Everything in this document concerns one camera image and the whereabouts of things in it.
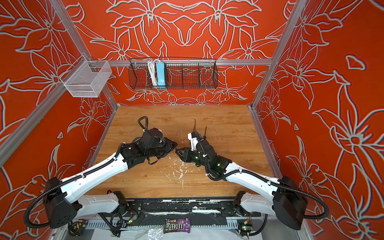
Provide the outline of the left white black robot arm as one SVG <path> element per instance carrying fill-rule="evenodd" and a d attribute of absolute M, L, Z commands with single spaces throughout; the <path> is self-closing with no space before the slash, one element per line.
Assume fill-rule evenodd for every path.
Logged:
<path fill-rule="evenodd" d="M 74 176 L 59 180 L 54 177 L 47 181 L 44 192 L 36 197 L 24 213 L 24 224 L 31 229 L 50 227 L 57 229 L 78 217 L 92 214 L 121 214 L 128 206 L 122 193 L 109 193 L 102 196 L 87 197 L 86 193 L 133 167 L 150 161 L 160 160 L 176 149 L 177 143 L 163 136 L 157 129 L 141 125 L 143 135 L 131 143 L 121 143 L 117 151 L 104 161 Z M 33 223 L 32 210 L 42 202 L 48 221 Z"/>

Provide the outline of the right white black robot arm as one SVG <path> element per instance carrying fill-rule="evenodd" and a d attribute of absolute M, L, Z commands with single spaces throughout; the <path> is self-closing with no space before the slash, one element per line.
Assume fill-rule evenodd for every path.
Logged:
<path fill-rule="evenodd" d="M 235 183 L 265 198 L 258 201 L 250 193 L 238 193 L 234 204 L 241 211 L 275 216 L 293 230 L 300 230 L 304 219 L 318 220 L 329 216 L 327 204 L 319 197 L 301 191 L 291 178 L 267 177 L 243 168 L 218 155 L 206 138 L 197 132 L 189 134 L 188 139 L 190 147 L 176 150 L 183 162 L 204 167 L 206 176 L 212 181 Z"/>

